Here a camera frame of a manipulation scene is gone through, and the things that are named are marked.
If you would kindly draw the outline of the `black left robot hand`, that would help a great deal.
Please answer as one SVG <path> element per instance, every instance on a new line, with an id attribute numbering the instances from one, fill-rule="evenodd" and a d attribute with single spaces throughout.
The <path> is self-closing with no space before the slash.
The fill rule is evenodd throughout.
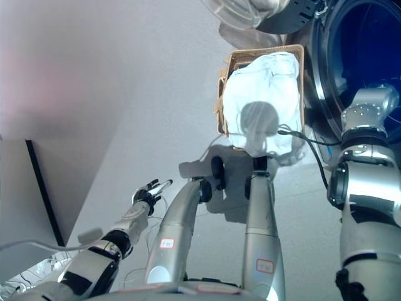
<path id="1" fill-rule="evenodd" d="M 149 205 L 150 209 L 154 209 L 157 202 L 162 199 L 162 193 L 172 184 L 172 179 L 166 181 L 154 179 L 146 185 L 138 188 L 132 197 L 132 203 L 135 204 L 136 202 L 143 201 Z"/>

